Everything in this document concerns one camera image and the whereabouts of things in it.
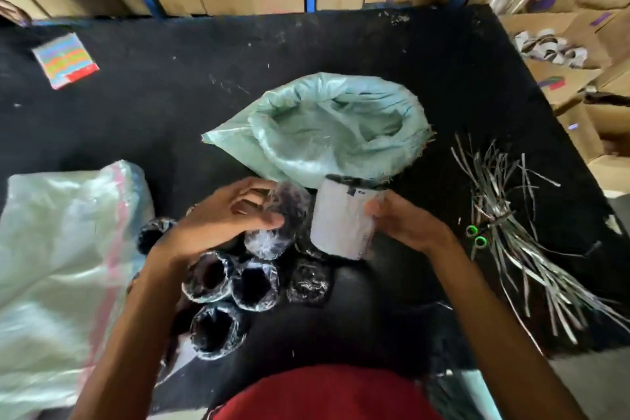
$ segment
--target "hand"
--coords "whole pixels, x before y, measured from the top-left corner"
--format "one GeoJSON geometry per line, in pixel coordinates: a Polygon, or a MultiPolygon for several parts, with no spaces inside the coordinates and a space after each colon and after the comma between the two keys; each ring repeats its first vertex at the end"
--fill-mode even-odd
{"type": "Polygon", "coordinates": [[[278,228],[284,223],[282,215],[254,206],[265,200],[265,195],[256,189],[275,186],[275,181],[249,177],[221,187],[201,201],[157,245],[167,249],[170,257],[182,259],[223,244],[244,231],[278,228]]]}
{"type": "Polygon", "coordinates": [[[382,201],[376,198],[368,201],[365,211],[374,217],[378,231],[426,254],[455,238],[438,218],[390,189],[382,201]]]}

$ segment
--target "woven polypropylene bag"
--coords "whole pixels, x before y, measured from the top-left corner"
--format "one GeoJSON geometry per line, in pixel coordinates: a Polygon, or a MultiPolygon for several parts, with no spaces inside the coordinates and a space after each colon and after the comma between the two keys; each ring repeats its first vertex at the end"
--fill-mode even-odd
{"type": "Polygon", "coordinates": [[[420,156],[431,134],[404,86],[317,73],[265,92],[202,140],[261,177],[317,188],[327,174],[384,182],[420,156]]]}

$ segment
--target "scissors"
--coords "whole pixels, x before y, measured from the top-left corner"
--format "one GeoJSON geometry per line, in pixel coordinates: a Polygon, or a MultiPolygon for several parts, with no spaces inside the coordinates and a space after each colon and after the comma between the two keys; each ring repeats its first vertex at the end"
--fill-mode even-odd
{"type": "Polygon", "coordinates": [[[466,237],[472,239],[472,243],[477,249],[483,249],[488,245],[488,240],[482,236],[483,233],[488,231],[492,226],[499,224],[500,221],[505,218],[512,216],[516,211],[510,211],[509,213],[505,213],[492,221],[481,225],[480,227],[471,224],[466,227],[466,237]]]}

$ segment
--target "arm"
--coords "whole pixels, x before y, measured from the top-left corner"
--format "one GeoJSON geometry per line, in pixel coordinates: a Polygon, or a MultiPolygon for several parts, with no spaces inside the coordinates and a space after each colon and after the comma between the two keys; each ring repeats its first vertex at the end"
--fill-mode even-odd
{"type": "Polygon", "coordinates": [[[506,420],[586,420],[447,225],[392,191],[366,212],[378,229],[429,257],[506,420]]]}
{"type": "Polygon", "coordinates": [[[243,231],[281,226],[282,216],[258,211],[243,202],[262,203],[264,196],[254,189],[271,189],[274,185],[247,178],[220,188],[163,236],[149,253],[71,420],[147,417],[190,260],[243,231]]]}

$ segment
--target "pink stripe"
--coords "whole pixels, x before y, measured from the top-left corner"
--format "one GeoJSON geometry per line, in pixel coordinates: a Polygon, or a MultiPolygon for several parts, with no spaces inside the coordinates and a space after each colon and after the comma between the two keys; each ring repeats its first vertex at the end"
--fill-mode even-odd
{"type": "MultiPolygon", "coordinates": [[[[107,268],[108,283],[114,283],[114,281],[120,281],[121,279],[121,273],[118,265],[120,264],[120,255],[122,252],[123,234],[129,217],[129,209],[123,199],[123,185],[125,184],[125,177],[118,163],[113,164],[112,168],[114,170],[114,183],[116,184],[116,189],[118,190],[118,204],[116,206],[118,222],[116,223],[116,237],[114,239],[114,244],[107,253],[104,262],[105,267],[107,268]]],[[[94,361],[96,360],[96,354],[100,350],[105,338],[109,318],[112,314],[112,310],[114,309],[114,305],[116,304],[116,298],[118,297],[120,289],[121,287],[115,285],[108,287],[105,292],[105,298],[99,305],[98,312],[96,313],[96,317],[94,319],[94,327],[92,328],[89,336],[90,353],[83,364],[83,371],[79,375],[79,384],[77,387],[78,392],[81,392],[83,385],[85,385],[85,382],[92,372],[92,367],[94,361]]]]}

